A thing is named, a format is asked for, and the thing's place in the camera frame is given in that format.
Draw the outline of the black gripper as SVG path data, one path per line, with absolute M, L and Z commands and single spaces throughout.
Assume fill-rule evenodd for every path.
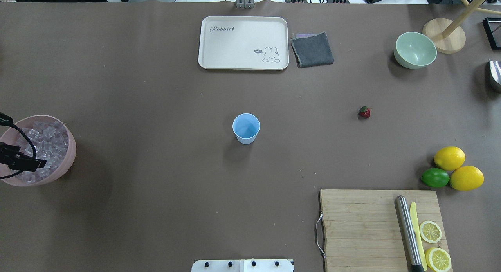
M 20 157 L 20 146 L 0 144 L 0 163 L 11 170 L 35 172 L 44 168 L 46 160 L 32 157 Z

